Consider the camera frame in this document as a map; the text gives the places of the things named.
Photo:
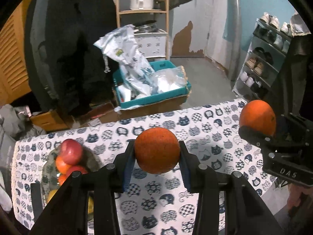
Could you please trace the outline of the person right hand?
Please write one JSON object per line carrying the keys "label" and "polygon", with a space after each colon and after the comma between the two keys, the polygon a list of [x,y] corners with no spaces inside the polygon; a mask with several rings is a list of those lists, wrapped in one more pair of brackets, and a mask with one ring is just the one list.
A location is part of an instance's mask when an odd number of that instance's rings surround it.
{"label": "person right hand", "polygon": [[312,195],[312,187],[306,188],[293,183],[288,185],[289,197],[287,200],[288,215],[292,217],[293,208],[301,204],[301,195]]}

